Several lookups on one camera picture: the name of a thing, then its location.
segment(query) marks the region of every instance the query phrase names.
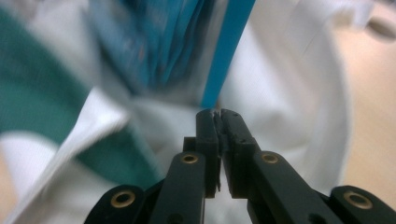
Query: white fabric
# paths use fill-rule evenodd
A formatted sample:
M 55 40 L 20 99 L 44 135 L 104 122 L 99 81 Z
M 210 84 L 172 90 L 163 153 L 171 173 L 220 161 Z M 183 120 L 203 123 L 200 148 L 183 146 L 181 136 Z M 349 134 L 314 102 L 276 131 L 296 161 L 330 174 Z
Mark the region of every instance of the white fabric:
M 101 138 L 119 131 L 127 125 L 128 121 L 128 114 L 123 109 L 105 97 L 100 90 L 93 89 L 80 112 L 78 121 L 72 132 L 59 146 L 59 149 L 50 161 L 41 161 L 46 168 L 44 170 L 41 169 L 42 172 L 35 174 L 35 176 L 39 175 L 39 178 L 37 178 L 34 183 L 30 183 L 32 187 L 21 193 L 21 195 L 25 195 L 25 197 L 19 200 L 17 208 L 10 215 L 7 223 L 54 223 L 54 220 L 56 220 L 56 223 L 75 223 L 75 221 L 76 223 L 80 223 L 83 221 L 90 211 L 89 208 L 92 208 L 95 204 L 93 201 L 84 200 L 85 195 L 91 195 L 91 193 L 93 193 L 94 196 L 99 196 L 100 198 L 100 193 L 103 194 L 106 192 L 105 189 L 108 189 L 110 185 L 100 183 L 100 181 L 97 180 L 98 178 L 95 178 L 93 183 L 90 182 L 90 179 L 87 179 L 86 182 L 79 181 L 80 179 L 84 179 L 84 172 L 73 176 L 72 174 L 75 174 L 75 171 L 70 171 L 69 169 L 80 170 L 81 168 L 73 168 L 74 163 L 71 159 Z M 14 146 L 5 145 L 1 148 L 7 152 L 12 150 Z M 41 149 L 42 154 L 46 154 L 45 151 L 47 150 L 53 150 L 49 144 L 41 144 L 41 147 L 37 147 L 36 149 Z M 16 161 L 19 161 L 20 163 L 28 164 L 31 159 L 32 158 L 26 157 L 7 157 L 7 163 L 15 164 Z M 14 167 L 13 169 L 20 170 L 20 167 Z M 23 172 L 12 172 L 11 174 L 13 179 L 25 178 Z M 86 174 L 87 178 L 92 176 L 88 171 Z M 79 184 L 83 185 L 80 189 L 76 187 Z M 73 197 L 51 197 L 50 193 L 52 193 L 52 190 L 60 195 L 62 195 L 62 192 L 65 190 L 71 190 L 67 186 L 70 188 L 73 187 L 71 189 L 80 200 Z M 81 203 L 79 206 L 86 208 L 85 210 L 78 210 L 84 212 L 80 214 L 80 216 L 74 217 L 73 214 L 67 211 L 67 209 L 73 209 L 73 206 L 47 207 L 52 201 L 54 203 L 59 201 L 60 204 L 68 204 L 75 200 Z
M 101 65 L 96 67 L 100 64 L 98 46 L 91 34 L 79 24 L 73 25 L 81 21 L 76 12 L 83 11 L 85 3 L 85 0 L 43 1 L 41 4 L 49 7 L 38 7 L 42 10 L 32 18 L 30 27 L 50 46 L 61 36 L 62 42 L 55 53 L 65 62 L 71 62 L 74 70 L 79 71 L 80 79 L 89 85 L 99 85 L 100 80 L 107 80 L 101 85 L 112 99 L 103 101 L 106 98 L 103 94 L 93 97 L 98 91 L 92 91 L 76 128 L 47 168 L 42 173 L 40 169 L 36 170 L 35 176 L 41 175 L 36 177 L 39 181 L 28 189 L 30 193 L 22 194 L 26 197 L 21 199 L 8 223 L 81 223 L 83 214 L 73 217 L 67 210 L 72 206 L 60 204 L 87 209 L 94 203 L 93 196 L 98 200 L 99 192 L 103 193 L 111 184 L 97 179 L 83 184 L 80 181 L 83 176 L 91 174 L 70 175 L 75 173 L 74 169 L 80 168 L 69 159 L 100 136 L 125 125 L 129 112 L 134 114 L 164 171 L 172 157 L 181 151 L 183 137 L 195 136 L 195 114 L 199 108 L 129 98 L 116 78 L 109 77 L 111 73 L 106 69 L 98 72 L 98 68 L 103 68 Z M 54 12 L 61 12 L 63 6 L 73 9 L 57 17 Z M 324 193 L 339 184 L 342 177 L 350 121 L 345 74 L 330 30 L 333 22 L 362 27 L 367 22 L 370 8 L 371 3 L 367 1 L 257 0 L 220 96 L 222 107 L 243 116 L 262 150 L 283 155 L 311 187 Z M 47 28 L 52 29 L 57 22 L 61 27 L 62 21 L 67 21 L 67 29 L 44 35 Z M 74 41 L 77 41 L 76 45 L 91 43 L 90 48 L 81 49 L 81 55 L 86 55 L 89 60 L 70 58 L 73 56 L 69 54 L 69 47 L 76 47 Z M 86 69 L 86 74 L 81 73 L 82 68 Z M 122 103 L 128 113 L 112 104 L 112 100 Z M 76 134 L 82 131 L 92 132 L 91 138 L 78 140 Z M 13 175 L 23 178 L 24 174 Z M 73 187 L 74 183 L 80 182 L 86 187 Z M 224 176 L 222 183 L 222 193 L 215 200 L 206 201 L 206 223 L 248 223 L 245 202 L 230 198 Z M 65 190 L 73 190 L 76 196 L 88 191 L 95 193 L 88 201 L 77 202 L 70 197 L 59 197 L 57 203 L 40 201 L 45 198 L 39 196 L 43 192 L 61 192 L 62 195 Z

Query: teal fabric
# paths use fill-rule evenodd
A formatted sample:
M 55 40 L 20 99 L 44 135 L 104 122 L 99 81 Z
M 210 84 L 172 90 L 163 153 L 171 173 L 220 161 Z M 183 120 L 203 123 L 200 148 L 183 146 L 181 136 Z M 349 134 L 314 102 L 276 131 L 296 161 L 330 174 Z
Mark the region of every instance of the teal fabric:
M 1 8 L 0 31 L 0 134 L 29 131 L 61 144 L 89 90 Z M 110 181 L 146 188 L 158 175 L 141 141 L 126 128 L 78 159 Z

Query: wooden surface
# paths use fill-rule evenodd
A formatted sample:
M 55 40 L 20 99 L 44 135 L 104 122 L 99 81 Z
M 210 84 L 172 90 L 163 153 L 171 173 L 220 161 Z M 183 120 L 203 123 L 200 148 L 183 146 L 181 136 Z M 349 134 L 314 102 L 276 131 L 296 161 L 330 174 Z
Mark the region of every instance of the wooden surface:
M 381 34 L 370 27 L 335 32 L 353 105 L 352 151 L 344 182 L 371 191 L 396 209 L 396 13 L 376 5 L 372 20 L 384 25 L 374 27 Z

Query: brass screw insert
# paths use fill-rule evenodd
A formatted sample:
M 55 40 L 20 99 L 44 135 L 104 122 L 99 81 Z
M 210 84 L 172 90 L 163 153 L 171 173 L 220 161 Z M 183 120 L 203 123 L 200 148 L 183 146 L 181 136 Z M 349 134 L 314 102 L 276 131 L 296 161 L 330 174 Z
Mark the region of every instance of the brass screw insert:
M 373 203 L 368 198 L 351 190 L 344 193 L 344 199 L 353 206 L 359 207 L 360 209 L 373 208 Z
M 130 190 L 122 190 L 111 198 L 111 205 L 115 208 L 123 208 L 134 202 L 136 196 Z

